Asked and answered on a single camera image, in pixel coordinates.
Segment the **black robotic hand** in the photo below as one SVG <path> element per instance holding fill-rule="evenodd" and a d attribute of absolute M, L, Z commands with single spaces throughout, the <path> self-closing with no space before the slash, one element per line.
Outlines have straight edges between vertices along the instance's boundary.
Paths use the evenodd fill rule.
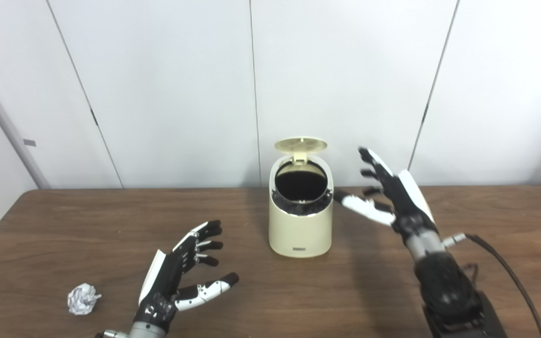
<path fill-rule="evenodd" d="M 98 337 L 163 338 L 176 312 L 200 306 L 235 285 L 239 276 L 231 272 L 217 280 L 178 288 L 182 275 L 198 263 L 218 265 L 217 259 L 202 252 L 223 248 L 222 242 L 208 240 L 222 232 L 221 221 L 208 221 L 191 229 L 171 253 L 158 250 L 141 289 L 131 333 L 107 330 Z"/>
<path fill-rule="evenodd" d="M 373 169 L 362 169 L 361 174 L 364 177 L 376 179 L 381 184 L 381 187 L 373 186 L 365 190 L 363 194 L 365 197 L 383 194 L 392 201 L 393 209 L 390 205 L 372 199 L 361 199 L 343 191 L 337 191 L 335 199 L 344 207 L 370 220 L 392 226 L 395 232 L 402 235 L 404 241 L 415 228 L 418 228 L 418 226 L 412 227 L 413 223 L 422 224 L 423 227 L 437 233 L 431 210 L 410 173 L 404 170 L 394 175 L 381 158 L 371 150 L 361 147 L 358 152 L 363 161 L 373 167 Z"/>
<path fill-rule="evenodd" d="M 373 169 L 361 174 L 380 182 L 363 192 L 365 197 L 383 194 L 393 206 L 335 191 L 335 200 L 370 220 L 388 225 L 398 233 L 415 261 L 415 275 L 427 323 L 436 338 L 505 338 L 494 309 L 475 289 L 454 257 L 440 240 L 431 210 L 407 170 L 394 175 L 371 150 L 359 148 L 364 162 Z"/>

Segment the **white paper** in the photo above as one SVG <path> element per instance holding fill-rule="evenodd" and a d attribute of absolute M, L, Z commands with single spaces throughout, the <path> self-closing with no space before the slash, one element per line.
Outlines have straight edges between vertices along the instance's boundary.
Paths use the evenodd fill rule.
<path fill-rule="evenodd" d="M 69 312 L 75 315 L 87 315 L 93 311 L 95 302 L 101 295 L 95 294 L 95 287 L 87 283 L 75 287 L 68 294 L 68 309 Z"/>

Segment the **cream trash can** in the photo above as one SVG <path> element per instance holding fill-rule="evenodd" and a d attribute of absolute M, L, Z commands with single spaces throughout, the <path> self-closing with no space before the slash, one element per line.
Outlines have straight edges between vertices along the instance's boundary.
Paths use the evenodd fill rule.
<path fill-rule="evenodd" d="M 288 257 L 322 255 L 331 247 L 333 177 L 325 161 L 309 154 L 327 144 L 298 137 L 279 141 L 275 148 L 288 155 L 270 170 L 270 247 Z"/>

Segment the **wooden table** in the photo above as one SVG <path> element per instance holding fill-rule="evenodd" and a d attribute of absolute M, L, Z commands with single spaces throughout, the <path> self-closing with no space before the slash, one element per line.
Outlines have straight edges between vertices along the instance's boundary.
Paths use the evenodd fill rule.
<path fill-rule="evenodd" d="M 541 314 L 541 186 L 423 188 L 442 235 L 488 240 L 513 267 Z M 128 331 L 157 248 L 169 250 L 202 221 L 219 218 L 225 243 L 216 268 L 199 266 L 182 285 L 231 271 L 241 281 L 213 302 L 179 313 L 178 338 L 429 338 L 412 260 L 399 236 L 335 206 L 333 246 L 289 259 L 268 245 L 265 189 L 39 190 L 0 222 L 0 338 L 92 338 Z M 537 337 L 509 276 L 472 242 L 451 249 L 479 263 L 478 285 L 509 338 Z M 103 294 L 74 316 L 66 295 L 88 282 Z"/>

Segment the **trash can opening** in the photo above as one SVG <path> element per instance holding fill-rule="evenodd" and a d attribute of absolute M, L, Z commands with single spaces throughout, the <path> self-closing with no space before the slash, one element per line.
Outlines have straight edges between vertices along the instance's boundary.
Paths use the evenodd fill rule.
<path fill-rule="evenodd" d="M 327 190 L 325 171 L 310 160 L 303 165 L 288 162 L 275 176 L 277 191 L 289 201 L 309 203 L 322 197 Z"/>

